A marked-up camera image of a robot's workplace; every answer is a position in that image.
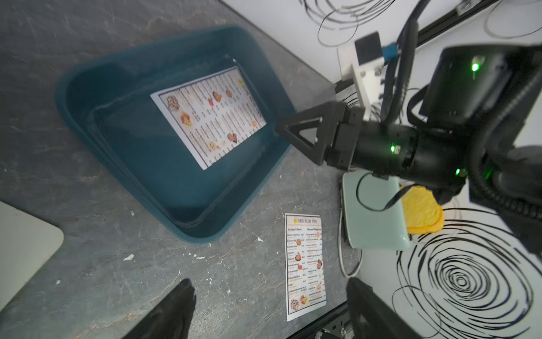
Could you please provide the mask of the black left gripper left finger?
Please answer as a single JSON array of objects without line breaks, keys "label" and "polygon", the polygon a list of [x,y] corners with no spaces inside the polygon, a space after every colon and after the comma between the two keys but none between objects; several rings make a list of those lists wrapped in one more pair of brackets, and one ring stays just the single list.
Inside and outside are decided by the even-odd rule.
[{"label": "black left gripper left finger", "polygon": [[195,292],[191,281],[183,279],[124,339],[188,338],[196,309]]}]

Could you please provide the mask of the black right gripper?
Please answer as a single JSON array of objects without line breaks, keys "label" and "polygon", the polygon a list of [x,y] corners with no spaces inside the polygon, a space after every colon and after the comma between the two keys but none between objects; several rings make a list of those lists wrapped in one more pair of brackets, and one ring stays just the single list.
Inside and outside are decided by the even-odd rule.
[{"label": "black right gripper", "polygon": [[279,120],[275,131],[316,165],[348,170],[365,112],[330,101]]}]

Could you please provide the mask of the white menu holder stand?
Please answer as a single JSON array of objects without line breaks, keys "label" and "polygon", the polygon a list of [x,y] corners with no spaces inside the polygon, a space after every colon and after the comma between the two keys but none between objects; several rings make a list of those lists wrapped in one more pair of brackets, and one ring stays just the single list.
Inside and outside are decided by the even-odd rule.
[{"label": "white menu holder stand", "polygon": [[1,203],[1,308],[4,309],[64,242],[58,227]]}]

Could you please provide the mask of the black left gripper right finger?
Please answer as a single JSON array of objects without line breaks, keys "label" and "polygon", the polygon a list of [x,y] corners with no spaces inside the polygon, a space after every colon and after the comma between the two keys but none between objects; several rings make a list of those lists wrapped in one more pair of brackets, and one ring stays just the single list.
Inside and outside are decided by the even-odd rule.
[{"label": "black left gripper right finger", "polygon": [[346,291],[354,338],[419,338],[419,334],[360,279],[350,278]]}]

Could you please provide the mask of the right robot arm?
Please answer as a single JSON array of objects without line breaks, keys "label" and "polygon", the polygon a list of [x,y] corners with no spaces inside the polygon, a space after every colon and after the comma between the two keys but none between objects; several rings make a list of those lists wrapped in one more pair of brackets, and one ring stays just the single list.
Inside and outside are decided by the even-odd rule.
[{"label": "right robot arm", "polygon": [[331,101],[281,119],[276,132],[316,165],[399,177],[439,204],[469,188],[532,254],[541,254],[541,147],[517,147],[541,92],[541,46],[460,45],[442,51],[430,83],[408,96],[419,1],[394,45],[379,35],[340,51],[358,105]]}]

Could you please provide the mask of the old dim sum menu sheet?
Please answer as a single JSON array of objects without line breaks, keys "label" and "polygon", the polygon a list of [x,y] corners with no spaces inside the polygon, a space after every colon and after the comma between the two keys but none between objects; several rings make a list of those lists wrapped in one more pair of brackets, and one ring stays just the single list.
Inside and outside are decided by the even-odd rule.
[{"label": "old dim sum menu sheet", "polygon": [[293,321],[327,304],[320,216],[285,215],[286,318]]}]

